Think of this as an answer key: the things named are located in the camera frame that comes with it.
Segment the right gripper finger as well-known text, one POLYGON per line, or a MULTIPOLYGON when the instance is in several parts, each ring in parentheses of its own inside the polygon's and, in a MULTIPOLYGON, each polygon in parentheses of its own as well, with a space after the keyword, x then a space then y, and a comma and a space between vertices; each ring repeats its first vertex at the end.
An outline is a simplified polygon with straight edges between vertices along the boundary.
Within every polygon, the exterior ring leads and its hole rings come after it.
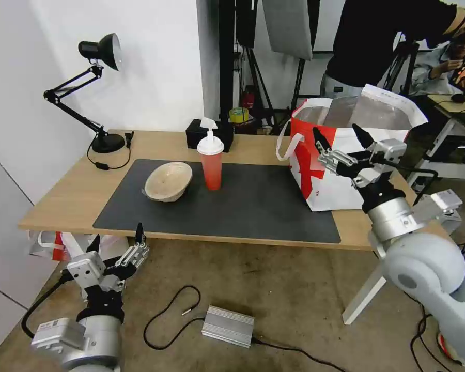
POLYGON ((352 155, 371 155, 374 152, 374 149, 377 145, 377 142, 372 138, 372 136, 358 126, 356 123, 352 124, 352 128, 355 132, 356 138, 364 148, 364 150, 352 152, 352 155))
POLYGON ((330 172, 342 177, 351 177, 352 167, 355 166, 355 158, 332 149, 328 140, 317 127, 313 127, 315 147, 319 152, 319 162, 330 172))

